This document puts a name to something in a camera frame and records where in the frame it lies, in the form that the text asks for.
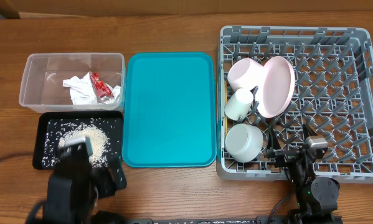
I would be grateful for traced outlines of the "white napkin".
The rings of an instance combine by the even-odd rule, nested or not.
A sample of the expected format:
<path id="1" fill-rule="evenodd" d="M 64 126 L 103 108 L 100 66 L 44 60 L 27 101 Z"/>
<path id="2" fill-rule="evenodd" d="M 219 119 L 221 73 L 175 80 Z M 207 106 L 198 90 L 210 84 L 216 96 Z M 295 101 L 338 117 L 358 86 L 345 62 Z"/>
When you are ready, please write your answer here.
<path id="1" fill-rule="evenodd" d="M 113 91 L 114 98 L 98 101 L 90 81 L 89 72 L 82 78 L 74 76 L 70 79 L 66 79 L 62 82 L 62 85 L 63 87 L 69 88 L 70 99 L 73 105 L 110 104 L 114 103 L 121 93 L 121 86 L 109 85 Z"/>

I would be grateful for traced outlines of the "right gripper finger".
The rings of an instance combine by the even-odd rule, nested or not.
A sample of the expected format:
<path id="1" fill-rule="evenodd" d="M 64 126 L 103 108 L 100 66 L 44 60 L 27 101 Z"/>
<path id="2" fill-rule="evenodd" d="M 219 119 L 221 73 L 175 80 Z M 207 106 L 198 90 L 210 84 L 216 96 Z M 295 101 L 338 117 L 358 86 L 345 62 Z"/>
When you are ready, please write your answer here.
<path id="1" fill-rule="evenodd" d="M 282 148 L 276 138 L 276 134 L 273 128 L 269 128 L 268 130 L 268 142 L 267 147 L 265 149 L 265 157 L 276 157 L 280 156 L 282 152 Z"/>
<path id="2" fill-rule="evenodd" d="M 307 146 L 305 144 L 305 139 L 309 136 L 318 136 L 318 135 L 310 128 L 308 124 L 303 124 L 302 128 L 303 128 L 304 145 Z"/>

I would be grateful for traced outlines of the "white cup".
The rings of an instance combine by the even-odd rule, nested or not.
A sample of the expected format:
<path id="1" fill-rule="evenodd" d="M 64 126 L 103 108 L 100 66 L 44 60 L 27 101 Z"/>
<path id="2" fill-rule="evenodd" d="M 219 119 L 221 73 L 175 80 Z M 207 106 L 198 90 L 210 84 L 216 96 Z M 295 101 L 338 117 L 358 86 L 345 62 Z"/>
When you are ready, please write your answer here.
<path id="1" fill-rule="evenodd" d="M 246 88 L 238 89 L 228 100 L 224 107 L 225 114 L 231 120 L 238 121 L 246 117 L 254 96 L 252 92 Z"/>

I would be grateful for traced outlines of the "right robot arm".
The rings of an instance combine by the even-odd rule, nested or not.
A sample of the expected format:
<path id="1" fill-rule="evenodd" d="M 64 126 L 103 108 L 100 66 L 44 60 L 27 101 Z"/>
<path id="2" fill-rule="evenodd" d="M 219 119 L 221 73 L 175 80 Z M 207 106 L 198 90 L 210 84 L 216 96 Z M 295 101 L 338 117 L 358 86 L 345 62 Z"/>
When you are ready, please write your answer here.
<path id="1" fill-rule="evenodd" d="M 322 159 L 328 150 L 327 140 L 314 132 L 309 125 L 302 125 L 304 143 L 297 149 L 282 150 L 273 128 L 268 130 L 265 157 L 275 160 L 275 167 L 285 171 L 293 184 L 293 191 L 281 199 L 267 216 L 267 223 L 287 224 L 337 224 L 342 217 L 335 216 L 340 184 L 330 177 L 318 177 L 313 164 Z M 291 196 L 296 197 L 298 208 L 285 216 L 274 216 L 277 208 Z"/>

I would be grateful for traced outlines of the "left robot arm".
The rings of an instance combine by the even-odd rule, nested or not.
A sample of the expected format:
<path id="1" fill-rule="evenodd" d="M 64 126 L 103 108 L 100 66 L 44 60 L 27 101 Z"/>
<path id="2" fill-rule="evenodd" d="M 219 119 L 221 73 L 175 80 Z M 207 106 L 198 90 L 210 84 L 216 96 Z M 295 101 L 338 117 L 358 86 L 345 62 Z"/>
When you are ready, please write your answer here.
<path id="1" fill-rule="evenodd" d="M 114 157 L 108 167 L 93 168 L 87 151 L 63 152 L 49 177 L 43 205 L 44 223 L 126 223 L 117 213 L 93 209 L 97 201 L 125 189 L 127 181 L 121 159 Z"/>

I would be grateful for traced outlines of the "grey metal bowl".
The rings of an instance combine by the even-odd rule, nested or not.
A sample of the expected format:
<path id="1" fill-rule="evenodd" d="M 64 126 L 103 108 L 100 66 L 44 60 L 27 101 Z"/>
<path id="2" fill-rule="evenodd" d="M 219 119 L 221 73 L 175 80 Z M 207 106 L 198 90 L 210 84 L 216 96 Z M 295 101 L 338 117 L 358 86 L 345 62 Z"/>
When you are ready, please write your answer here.
<path id="1" fill-rule="evenodd" d="M 236 124 L 225 137 L 225 149 L 237 162 L 254 160 L 262 147 L 262 131 L 249 124 Z"/>

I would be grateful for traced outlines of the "red snack wrapper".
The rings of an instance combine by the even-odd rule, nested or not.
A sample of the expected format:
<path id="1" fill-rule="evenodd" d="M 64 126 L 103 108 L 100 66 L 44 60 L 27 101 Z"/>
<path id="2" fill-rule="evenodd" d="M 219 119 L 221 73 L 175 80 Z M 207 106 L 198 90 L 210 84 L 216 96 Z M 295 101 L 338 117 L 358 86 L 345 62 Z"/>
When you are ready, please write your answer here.
<path id="1" fill-rule="evenodd" d="M 89 72 L 89 77 L 98 101 L 114 98 L 111 87 L 101 80 L 98 73 Z"/>

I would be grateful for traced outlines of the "white round plate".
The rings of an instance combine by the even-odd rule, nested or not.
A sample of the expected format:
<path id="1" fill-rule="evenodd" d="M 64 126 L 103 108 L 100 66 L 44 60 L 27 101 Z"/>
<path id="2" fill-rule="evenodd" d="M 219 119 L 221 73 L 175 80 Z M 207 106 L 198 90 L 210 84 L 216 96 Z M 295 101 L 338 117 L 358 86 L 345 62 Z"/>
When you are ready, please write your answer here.
<path id="1" fill-rule="evenodd" d="M 257 110 L 264 118 L 280 115 L 291 102 L 295 88 L 295 71 L 286 58 L 269 59 L 257 73 Z"/>

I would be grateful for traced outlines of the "white rice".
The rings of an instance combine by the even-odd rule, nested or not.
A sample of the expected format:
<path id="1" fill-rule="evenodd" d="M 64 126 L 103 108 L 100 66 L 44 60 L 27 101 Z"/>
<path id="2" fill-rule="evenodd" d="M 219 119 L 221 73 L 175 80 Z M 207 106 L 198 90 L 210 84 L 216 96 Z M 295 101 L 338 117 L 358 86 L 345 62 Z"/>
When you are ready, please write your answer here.
<path id="1" fill-rule="evenodd" d="M 75 136 L 88 136 L 91 140 L 93 155 L 89 161 L 93 167 L 107 167 L 113 157 L 121 156 L 121 124 L 118 118 L 51 119 L 42 153 L 42 168 L 53 169 L 59 161 L 55 154 L 65 140 Z"/>

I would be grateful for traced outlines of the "pink bowl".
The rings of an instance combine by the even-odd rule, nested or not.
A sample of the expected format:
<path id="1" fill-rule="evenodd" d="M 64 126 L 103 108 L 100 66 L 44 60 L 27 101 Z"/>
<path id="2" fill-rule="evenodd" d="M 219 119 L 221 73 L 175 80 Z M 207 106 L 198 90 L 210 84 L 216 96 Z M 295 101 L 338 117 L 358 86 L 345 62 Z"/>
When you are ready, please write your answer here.
<path id="1" fill-rule="evenodd" d="M 227 81 L 233 91 L 241 88 L 252 90 L 262 81 L 263 65 L 251 58 L 243 58 L 230 69 Z"/>

